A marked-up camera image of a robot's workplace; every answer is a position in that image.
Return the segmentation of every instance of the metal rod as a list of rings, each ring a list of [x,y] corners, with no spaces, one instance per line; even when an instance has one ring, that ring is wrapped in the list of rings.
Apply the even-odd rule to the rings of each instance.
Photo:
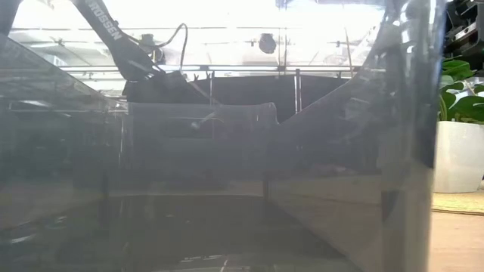
[[[296,70],[296,75],[294,76],[294,103],[296,108],[296,113],[301,112],[301,71]]]

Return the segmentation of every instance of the glass wall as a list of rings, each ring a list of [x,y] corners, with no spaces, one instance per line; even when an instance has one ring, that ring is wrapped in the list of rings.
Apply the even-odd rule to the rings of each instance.
[[[445,3],[380,4],[351,79],[208,79],[180,104],[105,97],[0,36],[2,271],[425,271]]]

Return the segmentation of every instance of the white pot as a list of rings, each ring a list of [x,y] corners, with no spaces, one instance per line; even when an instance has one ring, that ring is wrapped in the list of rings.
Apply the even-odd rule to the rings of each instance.
[[[470,193],[484,175],[484,125],[438,122],[436,139],[436,193]]]

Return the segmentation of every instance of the wooden table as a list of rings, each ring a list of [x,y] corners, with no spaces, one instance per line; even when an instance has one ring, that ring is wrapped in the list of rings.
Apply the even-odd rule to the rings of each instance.
[[[429,272],[484,271],[484,216],[432,213]]]

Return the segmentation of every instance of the green leaf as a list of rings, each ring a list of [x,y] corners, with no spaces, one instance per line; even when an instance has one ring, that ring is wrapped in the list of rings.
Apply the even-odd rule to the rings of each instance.
[[[457,82],[454,84],[446,85],[442,88],[440,88],[441,92],[446,92],[447,90],[459,90],[462,91],[464,90],[464,84],[462,82]]]
[[[447,85],[454,84],[454,79],[451,76],[441,76],[440,77],[440,88]]]
[[[447,120],[452,118],[458,122],[484,122],[484,97],[467,96],[459,99],[447,112]]]
[[[474,85],[474,94],[478,94],[481,91],[484,91],[484,85],[481,84],[475,84]]]
[[[442,92],[442,99],[444,100],[445,108],[448,110],[455,102],[457,99],[455,95],[450,94],[448,92]]]
[[[442,70],[444,76],[451,76],[455,81],[467,79],[474,74],[469,63],[462,60],[445,61],[442,63]]]

